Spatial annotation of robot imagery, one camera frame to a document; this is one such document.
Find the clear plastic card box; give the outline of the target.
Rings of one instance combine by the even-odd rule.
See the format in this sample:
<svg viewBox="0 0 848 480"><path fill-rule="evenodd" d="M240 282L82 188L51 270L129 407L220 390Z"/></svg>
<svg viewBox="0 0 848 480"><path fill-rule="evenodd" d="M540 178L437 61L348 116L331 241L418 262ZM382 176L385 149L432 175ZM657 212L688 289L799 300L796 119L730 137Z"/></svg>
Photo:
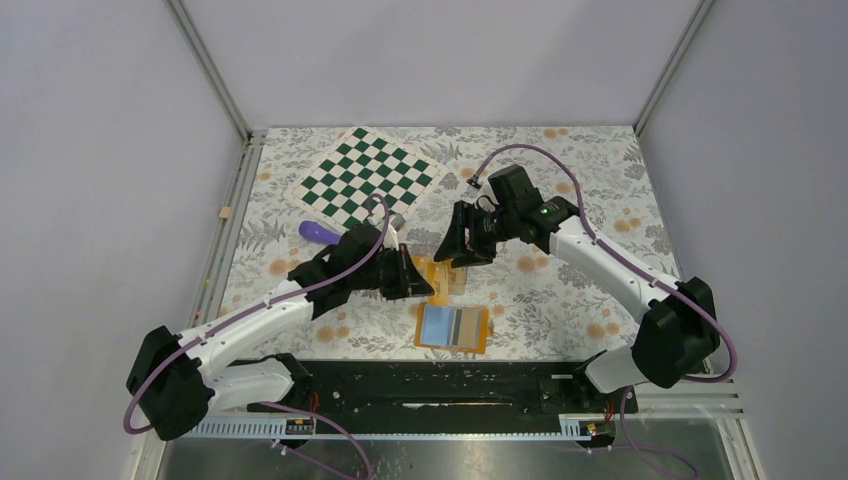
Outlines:
<svg viewBox="0 0 848 480"><path fill-rule="evenodd" d="M467 282L467 269L455 268L451 260L435 261L437 247L432 244L409 244L413 262L437 295L463 295Z"/></svg>

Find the orange card holder wallet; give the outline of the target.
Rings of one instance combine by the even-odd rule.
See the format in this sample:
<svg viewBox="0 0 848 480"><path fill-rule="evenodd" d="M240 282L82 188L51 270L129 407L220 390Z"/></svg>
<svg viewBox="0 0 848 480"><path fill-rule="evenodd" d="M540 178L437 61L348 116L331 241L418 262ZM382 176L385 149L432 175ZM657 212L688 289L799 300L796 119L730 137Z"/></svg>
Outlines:
<svg viewBox="0 0 848 480"><path fill-rule="evenodd" d="M484 311L480 325L480 338L476 348L458 345L458 316L464 308ZM421 348L447 350L462 353L483 354L489 336L489 312L482 307L457 307L421 304L417 311L414 345Z"/></svg>

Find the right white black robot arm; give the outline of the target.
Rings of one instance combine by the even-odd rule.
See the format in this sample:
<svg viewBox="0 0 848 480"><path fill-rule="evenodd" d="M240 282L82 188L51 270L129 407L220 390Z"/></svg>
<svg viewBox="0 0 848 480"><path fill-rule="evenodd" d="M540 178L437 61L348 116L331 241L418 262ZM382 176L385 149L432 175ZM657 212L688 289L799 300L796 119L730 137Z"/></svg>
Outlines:
<svg viewBox="0 0 848 480"><path fill-rule="evenodd" d="M714 312L705 282L679 281L615 251L590 232L576 205L559 196L543 199L520 166L497 171L491 185L493 210L454 204L436 261L454 268L488 265L498 244L519 239L582 271L639 325L631 344L595 355L575 373L573 396L583 410L601 410L626 386L670 388L718 349L720 335L705 318Z"/></svg>

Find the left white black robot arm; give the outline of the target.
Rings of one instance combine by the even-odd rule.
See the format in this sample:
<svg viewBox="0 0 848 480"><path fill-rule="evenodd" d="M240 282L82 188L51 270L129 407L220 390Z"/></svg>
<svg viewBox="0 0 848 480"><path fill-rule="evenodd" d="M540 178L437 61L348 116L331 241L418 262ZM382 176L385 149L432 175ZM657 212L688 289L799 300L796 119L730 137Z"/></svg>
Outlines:
<svg viewBox="0 0 848 480"><path fill-rule="evenodd" d="M179 333L165 326L150 331L126 381L132 396L126 432L152 430L169 441L213 411L260 402L288 411L304 407L311 387L291 362L244 356L284 329L346 304L357 291L375 291L386 301L433 294L406 245L384 240L378 228L357 226L254 303Z"/></svg>

